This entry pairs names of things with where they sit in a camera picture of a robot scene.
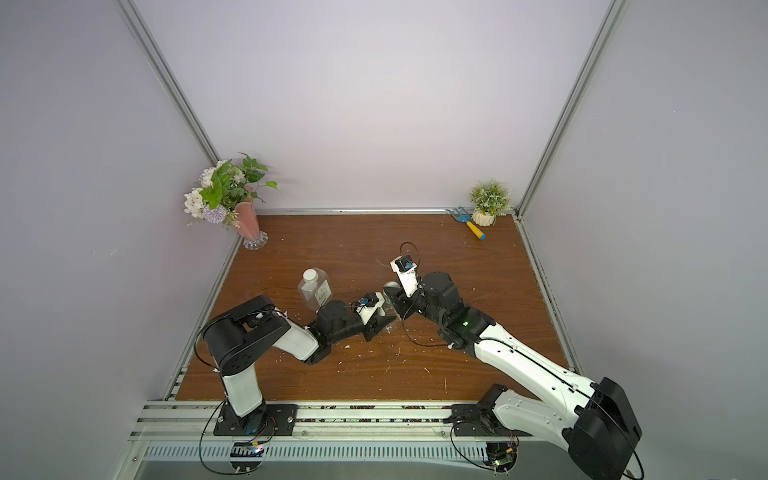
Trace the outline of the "tall clear labelled bottle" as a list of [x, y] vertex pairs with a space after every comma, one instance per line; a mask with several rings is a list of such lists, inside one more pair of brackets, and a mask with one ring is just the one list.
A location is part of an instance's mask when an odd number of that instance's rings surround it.
[[385, 301], [383, 310], [384, 319], [382, 320], [382, 324], [384, 325], [385, 329], [388, 329], [392, 323], [397, 322], [400, 319], [400, 316], [390, 300]]

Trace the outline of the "square clear plastic bottle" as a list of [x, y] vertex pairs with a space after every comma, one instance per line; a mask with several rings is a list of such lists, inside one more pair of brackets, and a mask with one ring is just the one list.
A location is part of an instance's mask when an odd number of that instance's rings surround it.
[[315, 268], [319, 273], [319, 278], [315, 282], [305, 282], [303, 278], [298, 285], [298, 291], [306, 306], [313, 312], [317, 312], [325, 306], [332, 298], [332, 289], [327, 273], [319, 268]]

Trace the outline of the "white bottle cap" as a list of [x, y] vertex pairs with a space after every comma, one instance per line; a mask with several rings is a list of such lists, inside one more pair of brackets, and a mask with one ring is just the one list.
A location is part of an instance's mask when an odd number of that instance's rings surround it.
[[319, 273], [315, 268], [309, 268], [303, 272], [302, 278], [305, 282], [315, 282], [319, 278]]

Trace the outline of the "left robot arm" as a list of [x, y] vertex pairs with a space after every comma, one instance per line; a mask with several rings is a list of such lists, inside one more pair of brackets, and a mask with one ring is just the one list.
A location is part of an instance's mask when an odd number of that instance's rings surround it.
[[370, 341], [395, 319], [385, 311], [379, 292], [352, 305], [331, 300], [307, 326], [293, 322], [261, 295], [209, 321], [201, 336], [222, 381], [225, 404], [236, 418], [246, 420], [265, 408], [254, 364], [271, 348], [313, 365], [329, 355], [334, 344], [356, 335]]

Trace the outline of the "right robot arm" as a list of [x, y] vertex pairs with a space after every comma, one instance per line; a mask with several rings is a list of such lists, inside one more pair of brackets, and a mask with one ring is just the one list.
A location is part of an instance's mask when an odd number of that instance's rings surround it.
[[527, 391], [493, 395], [492, 417], [564, 449], [590, 479], [643, 479], [637, 453], [642, 429], [624, 388], [605, 377], [593, 381], [549, 360], [516, 339], [490, 315], [466, 303], [451, 277], [433, 272], [406, 276], [384, 287], [398, 316], [420, 315], [436, 324], [441, 339], [501, 371]]

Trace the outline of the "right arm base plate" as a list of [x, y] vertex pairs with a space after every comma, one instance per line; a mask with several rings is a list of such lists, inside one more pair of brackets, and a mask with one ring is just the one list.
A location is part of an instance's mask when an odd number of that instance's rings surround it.
[[478, 404], [454, 404], [451, 414], [443, 420], [454, 428], [459, 437], [530, 437], [528, 432], [504, 427], [492, 412]]

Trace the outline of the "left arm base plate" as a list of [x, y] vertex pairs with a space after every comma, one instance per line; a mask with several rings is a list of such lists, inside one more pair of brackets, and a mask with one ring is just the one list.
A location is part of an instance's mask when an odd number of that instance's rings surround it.
[[214, 417], [214, 436], [291, 436], [298, 406], [278, 403], [262, 404], [245, 417], [239, 417], [228, 400]]

